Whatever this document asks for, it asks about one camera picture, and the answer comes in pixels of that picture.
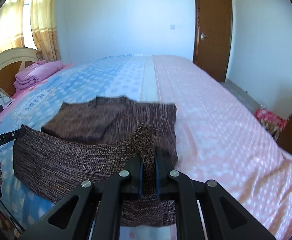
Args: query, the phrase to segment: folded pink blanket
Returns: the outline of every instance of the folded pink blanket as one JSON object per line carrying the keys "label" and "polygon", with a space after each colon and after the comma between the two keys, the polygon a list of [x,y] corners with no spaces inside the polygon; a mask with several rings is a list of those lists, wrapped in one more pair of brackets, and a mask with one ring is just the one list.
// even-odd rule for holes
{"label": "folded pink blanket", "polygon": [[55,72],[61,70],[62,62],[53,61],[46,63],[46,60],[35,62],[15,75],[14,87],[16,91],[30,87],[50,77]]}

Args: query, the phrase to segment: curtain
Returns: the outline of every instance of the curtain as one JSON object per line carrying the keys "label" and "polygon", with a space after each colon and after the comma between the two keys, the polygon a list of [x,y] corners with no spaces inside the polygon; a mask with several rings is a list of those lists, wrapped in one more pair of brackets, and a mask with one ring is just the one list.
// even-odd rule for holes
{"label": "curtain", "polygon": [[30,26],[38,52],[48,62],[61,59],[56,32],[55,0],[32,0]]}
{"label": "curtain", "polygon": [[23,47],[22,15],[24,0],[6,0],[0,8],[0,53]]}

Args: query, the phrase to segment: pink bed sheet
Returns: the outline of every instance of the pink bed sheet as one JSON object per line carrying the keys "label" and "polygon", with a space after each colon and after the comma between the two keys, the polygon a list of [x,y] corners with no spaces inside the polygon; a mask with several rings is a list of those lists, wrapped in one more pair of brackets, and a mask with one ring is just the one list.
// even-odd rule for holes
{"label": "pink bed sheet", "polygon": [[189,60],[153,56],[161,102],[177,106],[176,169],[215,179],[278,240],[292,235],[292,156],[224,87]]}

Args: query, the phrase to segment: cream headboard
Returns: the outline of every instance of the cream headboard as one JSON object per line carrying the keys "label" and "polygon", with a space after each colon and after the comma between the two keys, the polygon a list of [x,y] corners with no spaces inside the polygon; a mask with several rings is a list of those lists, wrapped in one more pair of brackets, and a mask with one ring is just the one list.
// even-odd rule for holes
{"label": "cream headboard", "polygon": [[36,49],[13,48],[0,53],[0,88],[9,96],[16,93],[13,83],[15,75],[25,67],[38,61]]}

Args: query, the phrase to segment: screw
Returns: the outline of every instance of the screw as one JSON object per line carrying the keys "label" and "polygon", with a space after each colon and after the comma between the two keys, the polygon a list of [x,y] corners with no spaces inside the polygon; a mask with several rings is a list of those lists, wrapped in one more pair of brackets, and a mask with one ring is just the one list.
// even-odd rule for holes
{"label": "screw", "polygon": [[207,181],[207,185],[209,187],[216,187],[217,186],[217,182],[213,179],[210,179],[209,181]]}
{"label": "screw", "polygon": [[121,171],[121,172],[119,173],[119,175],[120,175],[121,177],[127,177],[127,176],[129,175],[129,171],[125,171],[125,170],[123,170],[123,171]]}
{"label": "screw", "polygon": [[172,171],[169,172],[169,175],[172,176],[172,177],[178,177],[179,176],[179,172],[175,171],[175,170],[172,170]]}
{"label": "screw", "polygon": [[84,180],[82,182],[82,187],[90,187],[92,183],[89,180]]}

